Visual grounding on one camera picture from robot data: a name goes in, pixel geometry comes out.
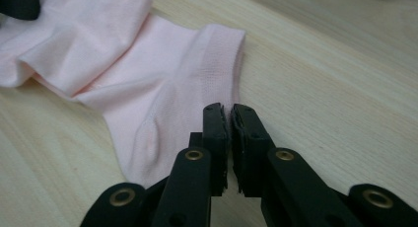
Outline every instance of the light pink cloth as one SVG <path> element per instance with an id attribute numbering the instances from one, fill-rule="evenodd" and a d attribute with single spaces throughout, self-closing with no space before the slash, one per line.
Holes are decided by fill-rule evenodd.
<path id="1" fill-rule="evenodd" d="M 244 32 L 149 14 L 152 0 L 41 0 L 39 19 L 0 28 L 0 86 L 34 76 L 100 111 L 120 167 L 149 187 L 170 173 L 202 110 L 238 101 Z"/>

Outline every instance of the black object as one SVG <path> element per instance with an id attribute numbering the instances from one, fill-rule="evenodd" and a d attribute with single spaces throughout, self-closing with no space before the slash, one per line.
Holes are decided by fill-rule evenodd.
<path id="1" fill-rule="evenodd" d="M 190 134 L 171 174 L 144 190 L 123 183 L 106 190 L 82 223 L 87 226 L 210 225 L 210 196 L 226 188 L 233 144 L 240 192 L 261 197 L 267 226 L 418 226 L 418 212 L 390 191 L 357 185 L 348 196 L 329 188 L 296 151 L 276 148 L 255 110 L 235 105 L 231 142 L 223 108 L 203 110 L 203 132 Z"/>
<path id="2" fill-rule="evenodd" d="M 36 20 L 39 12 L 39 0 L 0 0 L 0 13 L 19 20 Z"/>

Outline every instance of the screw hole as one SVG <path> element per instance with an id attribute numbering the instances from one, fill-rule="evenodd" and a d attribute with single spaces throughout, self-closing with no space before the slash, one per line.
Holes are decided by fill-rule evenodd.
<path id="1" fill-rule="evenodd" d="M 279 158 L 281 160 L 285 160 L 285 161 L 291 161 L 291 160 L 295 159 L 295 156 L 292 153 L 290 153 L 289 151 L 277 151 L 276 156 L 277 156 L 277 158 Z"/>
<path id="2" fill-rule="evenodd" d="M 363 191 L 363 197 L 372 205 L 380 208 L 389 209 L 393 207 L 393 201 L 387 195 L 373 189 Z"/>
<path id="3" fill-rule="evenodd" d="M 186 222 L 186 217 L 184 214 L 181 214 L 181 213 L 172 214 L 172 216 L 170 216 L 170 219 L 169 219 L 170 225 L 175 226 L 175 227 L 183 226 L 185 222 Z"/>
<path id="4" fill-rule="evenodd" d="M 187 160 L 200 160 L 202 157 L 203 153 L 197 150 L 191 150 L 185 153 L 185 158 L 187 158 Z"/>
<path id="5" fill-rule="evenodd" d="M 129 204 L 135 198 L 135 191 L 133 189 L 119 189 L 115 191 L 109 199 L 111 205 L 115 207 Z"/>

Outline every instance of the wood grain surface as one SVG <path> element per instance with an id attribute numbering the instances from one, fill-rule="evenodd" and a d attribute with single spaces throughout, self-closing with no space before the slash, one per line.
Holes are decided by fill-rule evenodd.
<path id="1" fill-rule="evenodd" d="M 154 0 L 187 28 L 246 30 L 241 103 L 324 181 L 418 209 L 418 0 Z M 124 181 L 100 114 L 30 80 L 0 89 L 0 226 L 79 226 Z M 265 226 L 236 179 L 211 226 Z"/>

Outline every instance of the sock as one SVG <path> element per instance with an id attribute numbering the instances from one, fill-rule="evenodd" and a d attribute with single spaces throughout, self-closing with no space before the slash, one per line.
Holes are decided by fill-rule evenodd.
<path id="1" fill-rule="evenodd" d="M 16 47 L 19 56 L 9 62 L 15 67 L 0 72 L 9 75 L 0 85 L 35 76 L 58 95 L 100 111 L 123 174 L 147 188 L 170 173 L 189 133 L 202 130 L 205 106 L 220 102 L 228 112 L 238 101 L 244 32 L 220 25 L 189 30 L 149 15 L 151 0 L 135 0 L 133 10 L 120 1 L 82 3 L 103 11 L 98 20 L 92 10 L 90 18 L 76 14 L 71 23 L 56 24 L 62 16 L 50 11 L 51 33 L 32 47 Z M 59 10 L 71 5 L 51 2 Z"/>

